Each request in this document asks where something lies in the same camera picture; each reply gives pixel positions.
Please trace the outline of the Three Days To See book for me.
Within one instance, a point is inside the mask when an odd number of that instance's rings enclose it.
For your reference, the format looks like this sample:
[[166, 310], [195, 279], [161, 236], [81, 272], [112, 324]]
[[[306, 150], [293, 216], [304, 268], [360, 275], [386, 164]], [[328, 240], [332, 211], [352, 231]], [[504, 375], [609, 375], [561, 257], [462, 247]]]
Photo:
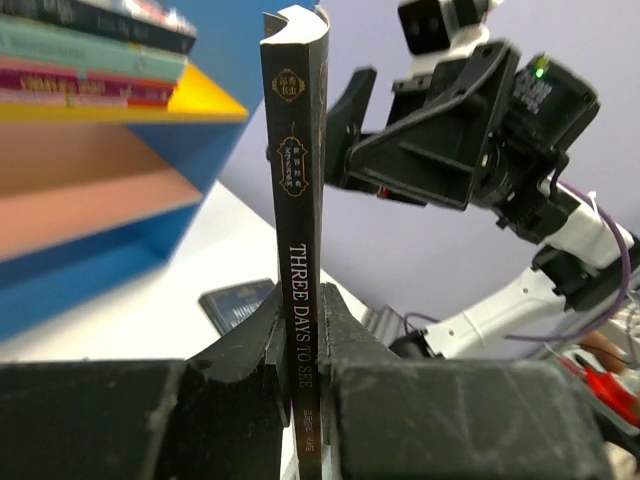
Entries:
[[288, 6], [260, 43], [297, 476], [322, 476], [320, 237], [329, 20]]

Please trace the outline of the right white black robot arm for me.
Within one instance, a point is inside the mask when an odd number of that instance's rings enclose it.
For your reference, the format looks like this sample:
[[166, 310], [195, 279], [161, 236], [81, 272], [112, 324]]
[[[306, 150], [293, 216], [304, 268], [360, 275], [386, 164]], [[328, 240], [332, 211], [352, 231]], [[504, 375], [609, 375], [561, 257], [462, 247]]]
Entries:
[[639, 240], [559, 183], [597, 115], [594, 88], [555, 59], [527, 63], [505, 40], [395, 83], [386, 127], [362, 131], [377, 72], [356, 70], [328, 115], [325, 181], [416, 206], [477, 206], [538, 246], [510, 284], [392, 343], [404, 358], [454, 359], [534, 320], [624, 296]]

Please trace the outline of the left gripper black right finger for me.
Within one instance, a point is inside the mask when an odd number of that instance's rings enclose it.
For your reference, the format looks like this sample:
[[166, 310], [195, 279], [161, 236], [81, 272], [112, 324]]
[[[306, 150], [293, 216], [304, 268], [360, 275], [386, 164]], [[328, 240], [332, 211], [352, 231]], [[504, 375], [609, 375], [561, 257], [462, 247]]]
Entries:
[[331, 435], [334, 426], [334, 370], [340, 362], [374, 363], [399, 361], [400, 358], [383, 345], [350, 312], [337, 286], [321, 285], [322, 312], [319, 322], [319, 374], [322, 416], [323, 479], [335, 479], [332, 454], [337, 452]]

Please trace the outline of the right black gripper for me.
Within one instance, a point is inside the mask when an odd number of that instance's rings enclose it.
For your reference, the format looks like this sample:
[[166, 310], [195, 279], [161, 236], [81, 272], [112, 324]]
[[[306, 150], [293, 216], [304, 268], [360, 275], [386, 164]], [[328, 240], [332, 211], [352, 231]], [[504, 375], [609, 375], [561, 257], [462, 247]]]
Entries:
[[514, 46], [496, 41], [439, 63], [432, 82], [440, 92], [369, 138], [362, 124], [377, 70], [355, 70], [327, 113], [325, 184], [415, 206], [474, 205], [493, 211], [500, 228], [541, 243], [577, 207], [558, 177], [600, 102], [555, 60], [540, 54], [520, 67], [519, 59]]

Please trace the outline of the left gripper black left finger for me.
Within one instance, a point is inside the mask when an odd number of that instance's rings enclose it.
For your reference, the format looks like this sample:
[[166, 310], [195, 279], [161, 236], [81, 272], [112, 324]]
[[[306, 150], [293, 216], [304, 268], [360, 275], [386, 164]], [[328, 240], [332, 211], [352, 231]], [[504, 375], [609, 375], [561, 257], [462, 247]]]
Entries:
[[164, 439], [167, 479], [277, 479], [289, 424], [282, 293], [190, 358]]

